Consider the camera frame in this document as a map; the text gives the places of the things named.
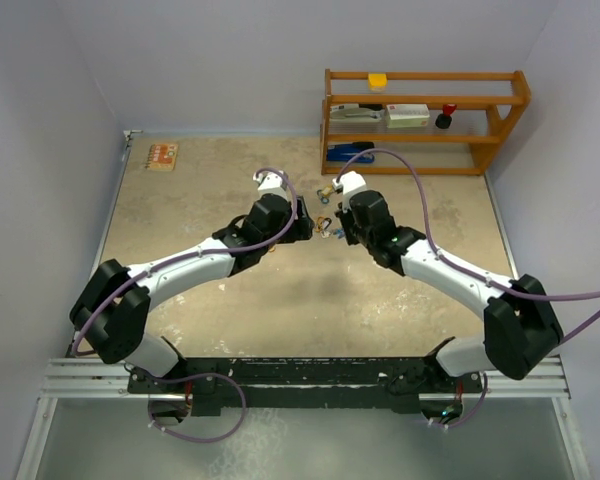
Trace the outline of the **blue S carabiner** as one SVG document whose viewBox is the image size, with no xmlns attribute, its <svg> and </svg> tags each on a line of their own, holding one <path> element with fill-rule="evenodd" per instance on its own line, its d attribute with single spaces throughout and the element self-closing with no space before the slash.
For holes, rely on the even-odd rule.
<svg viewBox="0 0 600 480">
<path fill-rule="evenodd" d="M 323 193 L 318 192 L 317 196 L 318 196 L 318 198 L 319 198 L 319 200 L 320 200 L 320 202 L 322 204 L 328 204 L 329 203 L 329 196 L 328 195 L 324 195 Z"/>
</svg>

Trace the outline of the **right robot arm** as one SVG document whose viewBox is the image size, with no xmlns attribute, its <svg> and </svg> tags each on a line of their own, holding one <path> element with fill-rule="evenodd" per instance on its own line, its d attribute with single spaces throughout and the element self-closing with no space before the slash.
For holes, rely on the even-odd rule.
<svg viewBox="0 0 600 480">
<path fill-rule="evenodd" d="M 551 305 L 517 296 L 542 295 L 536 278 L 497 275 L 495 280 L 511 293 L 493 280 L 477 279 L 476 266 L 446 252 L 435 253 L 424 233 L 398 226 L 379 192 L 344 191 L 336 217 L 347 243 L 362 245 L 377 265 L 433 287 L 482 320 L 482 334 L 446 340 L 430 353 L 435 360 L 425 366 L 424 376 L 432 389 L 447 391 L 460 376 L 477 371 L 497 370 L 522 380 L 563 339 Z"/>
</svg>

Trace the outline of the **yellow key tag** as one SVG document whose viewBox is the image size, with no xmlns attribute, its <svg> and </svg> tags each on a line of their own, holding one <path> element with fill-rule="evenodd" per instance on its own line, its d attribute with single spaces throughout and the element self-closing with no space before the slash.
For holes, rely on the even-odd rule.
<svg viewBox="0 0 600 480">
<path fill-rule="evenodd" d="M 317 194 L 320 197 L 329 197 L 333 193 L 333 188 L 331 186 L 326 186 L 317 190 Z"/>
</svg>

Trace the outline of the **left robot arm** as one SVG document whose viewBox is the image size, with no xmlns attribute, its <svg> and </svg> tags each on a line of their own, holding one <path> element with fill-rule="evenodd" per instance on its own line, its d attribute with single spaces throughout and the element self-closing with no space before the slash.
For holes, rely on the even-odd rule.
<svg viewBox="0 0 600 480">
<path fill-rule="evenodd" d="M 178 390 L 186 378 L 184 359 L 169 341 L 147 332 L 149 313 L 196 286 L 257 265 L 278 243 L 309 240 L 312 231 L 303 197 L 265 194 L 248 214 L 188 250 L 145 264 L 102 263 L 70 311 L 77 331 L 71 354 L 78 356 L 87 341 L 104 363 L 125 362 L 148 372 L 162 391 Z"/>
</svg>

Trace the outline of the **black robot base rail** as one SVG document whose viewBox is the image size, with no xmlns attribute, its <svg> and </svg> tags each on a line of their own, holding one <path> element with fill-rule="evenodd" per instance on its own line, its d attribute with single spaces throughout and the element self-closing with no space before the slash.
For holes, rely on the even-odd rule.
<svg viewBox="0 0 600 480">
<path fill-rule="evenodd" d="M 476 372 L 448 376 L 427 357 L 190 357 L 154 379 L 134 367 L 128 391 L 152 401 L 179 396 L 193 417 L 224 409 L 385 409 L 421 411 L 426 396 L 457 400 L 478 393 Z"/>
</svg>

